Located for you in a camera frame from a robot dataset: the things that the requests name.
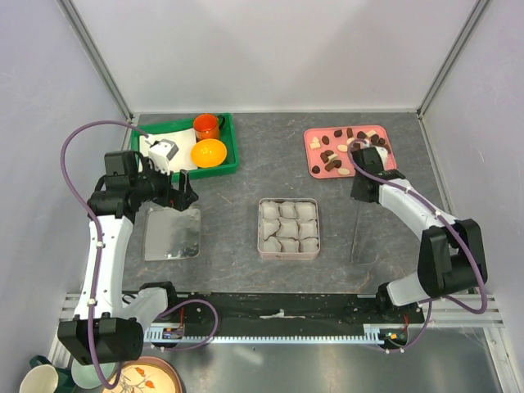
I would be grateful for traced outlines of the pink tray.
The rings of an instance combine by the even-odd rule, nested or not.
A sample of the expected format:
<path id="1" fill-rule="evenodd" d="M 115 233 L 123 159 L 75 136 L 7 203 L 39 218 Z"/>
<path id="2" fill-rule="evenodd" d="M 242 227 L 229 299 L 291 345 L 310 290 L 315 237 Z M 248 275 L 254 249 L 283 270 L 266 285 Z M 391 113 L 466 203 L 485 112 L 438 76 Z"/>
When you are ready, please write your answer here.
<path id="1" fill-rule="evenodd" d="M 348 128 L 353 129 L 355 138 L 347 138 L 346 130 Z M 342 130 L 342 135 L 339 138 L 335 138 L 333 133 L 338 129 Z M 328 145 L 322 143 L 323 136 L 329 138 L 330 143 Z M 319 139 L 320 148 L 311 150 L 309 145 L 314 137 Z M 351 125 L 308 129 L 304 133 L 304 143 L 310 175 L 316 179 L 354 177 L 355 168 L 351 164 L 348 154 L 350 152 L 350 144 L 356 138 L 363 139 L 374 146 L 386 147 L 391 153 L 391 158 L 395 160 L 387 132 L 381 125 Z M 337 149 L 337 146 L 341 144 L 348 146 L 347 152 L 341 152 Z"/>

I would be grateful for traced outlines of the pink chocolate tin box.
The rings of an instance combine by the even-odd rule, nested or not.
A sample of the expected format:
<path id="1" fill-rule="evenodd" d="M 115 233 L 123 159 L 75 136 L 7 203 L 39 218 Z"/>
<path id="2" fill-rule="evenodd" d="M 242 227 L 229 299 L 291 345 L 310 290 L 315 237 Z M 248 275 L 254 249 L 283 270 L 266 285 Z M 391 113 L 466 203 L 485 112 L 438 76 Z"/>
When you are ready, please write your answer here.
<path id="1" fill-rule="evenodd" d="M 321 248 L 318 203 L 312 198 L 263 198 L 257 251 L 264 260 L 313 260 Z"/>

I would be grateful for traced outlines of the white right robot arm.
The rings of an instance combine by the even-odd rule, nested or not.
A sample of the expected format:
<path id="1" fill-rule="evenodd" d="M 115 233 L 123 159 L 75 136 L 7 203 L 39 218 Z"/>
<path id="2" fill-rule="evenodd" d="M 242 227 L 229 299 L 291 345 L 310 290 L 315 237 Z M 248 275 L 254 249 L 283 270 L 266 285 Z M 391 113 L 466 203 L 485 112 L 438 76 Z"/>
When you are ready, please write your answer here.
<path id="1" fill-rule="evenodd" d="M 480 225 L 440 210 L 401 172 L 386 170 L 382 151 L 365 147 L 348 154 L 355 168 L 351 198 L 392 212 L 420 245 L 416 271 L 379 287 L 376 315 L 384 322 L 394 322 L 406 305 L 440 298 L 472 314 L 484 314 L 488 272 Z"/>

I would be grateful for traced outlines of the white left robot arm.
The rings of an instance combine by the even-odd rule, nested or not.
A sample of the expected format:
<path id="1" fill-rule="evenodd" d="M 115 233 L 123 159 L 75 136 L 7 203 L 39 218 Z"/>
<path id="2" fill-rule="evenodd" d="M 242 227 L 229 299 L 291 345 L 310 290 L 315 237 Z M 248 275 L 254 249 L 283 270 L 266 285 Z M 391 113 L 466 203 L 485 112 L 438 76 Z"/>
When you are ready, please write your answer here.
<path id="1" fill-rule="evenodd" d="M 133 300 L 123 302 L 125 254 L 142 204 L 185 211 L 198 199 L 185 169 L 174 187 L 170 175 L 139 152 L 109 152 L 104 161 L 106 172 L 86 203 L 91 240 L 83 288 L 72 319 L 57 332 L 82 365 L 138 359 L 151 324 L 177 318 L 180 304 L 170 281 L 145 283 Z"/>

